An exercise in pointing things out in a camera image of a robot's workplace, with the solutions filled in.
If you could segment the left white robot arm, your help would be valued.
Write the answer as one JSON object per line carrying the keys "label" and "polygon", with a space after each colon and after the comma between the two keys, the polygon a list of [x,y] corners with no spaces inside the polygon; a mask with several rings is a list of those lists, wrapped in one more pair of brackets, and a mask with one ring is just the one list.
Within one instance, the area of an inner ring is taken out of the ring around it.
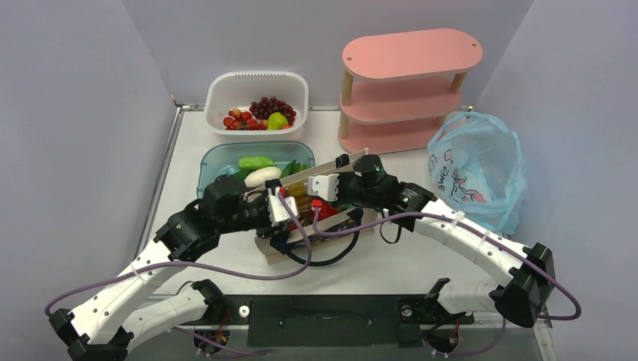
{"label": "left white robot arm", "polygon": [[71,309],[47,304],[44,312],[73,360],[123,360],[146,340],[197,320],[216,323],[227,300],[208,279],[175,296],[145,306],[145,300],[219,245],[222,235],[254,230],[259,235],[285,229],[299,219],[294,197],[278,180],[251,198],[246,186],[224,175],[166,221],[118,276],[90,285],[93,297]]}

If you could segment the red snack packet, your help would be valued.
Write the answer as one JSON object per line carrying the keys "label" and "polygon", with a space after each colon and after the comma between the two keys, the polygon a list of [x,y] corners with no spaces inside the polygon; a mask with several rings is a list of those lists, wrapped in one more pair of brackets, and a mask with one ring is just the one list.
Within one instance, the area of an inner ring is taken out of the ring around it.
{"label": "red snack packet", "polygon": [[317,220],[322,221],[326,218],[333,217],[339,213],[339,210],[333,208],[328,202],[320,199],[314,199],[311,203],[312,209],[318,212]]}

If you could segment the blue plastic grocery bag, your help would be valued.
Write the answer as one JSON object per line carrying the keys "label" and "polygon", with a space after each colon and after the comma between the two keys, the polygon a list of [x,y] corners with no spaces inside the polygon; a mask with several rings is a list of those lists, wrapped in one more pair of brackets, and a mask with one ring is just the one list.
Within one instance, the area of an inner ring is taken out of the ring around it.
{"label": "blue plastic grocery bag", "polygon": [[473,222],[512,235],[527,198],[525,159],[516,132],[475,111],[446,120],[427,145],[436,194]]}

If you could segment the dark green cucumber from bag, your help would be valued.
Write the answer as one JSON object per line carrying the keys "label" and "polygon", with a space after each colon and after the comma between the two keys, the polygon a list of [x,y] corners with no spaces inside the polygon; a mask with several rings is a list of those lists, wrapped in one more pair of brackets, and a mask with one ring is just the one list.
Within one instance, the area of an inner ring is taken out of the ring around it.
{"label": "dark green cucumber from bag", "polygon": [[245,179],[252,173],[252,170],[248,170],[248,169],[241,169],[240,171],[236,172],[235,174],[233,174],[232,176],[242,182],[245,181]]}

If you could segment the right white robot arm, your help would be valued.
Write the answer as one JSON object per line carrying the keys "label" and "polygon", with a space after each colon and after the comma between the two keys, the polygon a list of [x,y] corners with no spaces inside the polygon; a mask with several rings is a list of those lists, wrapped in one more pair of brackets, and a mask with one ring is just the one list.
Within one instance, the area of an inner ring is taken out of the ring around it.
{"label": "right white robot arm", "polygon": [[373,154],[357,159],[352,171],[331,175],[327,189],[329,202],[386,211],[393,223],[438,241],[488,275],[476,282],[438,280],[425,302],[432,321],[442,323],[453,314],[490,312],[521,327],[536,323],[554,289],[550,282],[553,256],[546,246],[528,247],[495,235],[422,186],[388,174]]}

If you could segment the yellow snack packet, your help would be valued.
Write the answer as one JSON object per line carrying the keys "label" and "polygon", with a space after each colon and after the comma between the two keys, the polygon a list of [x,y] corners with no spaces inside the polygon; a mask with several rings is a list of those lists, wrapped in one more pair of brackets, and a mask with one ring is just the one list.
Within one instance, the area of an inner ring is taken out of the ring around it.
{"label": "yellow snack packet", "polygon": [[287,196],[295,198],[297,209],[300,213],[311,210],[311,196],[307,193],[307,185],[303,182],[297,182],[286,186]]}

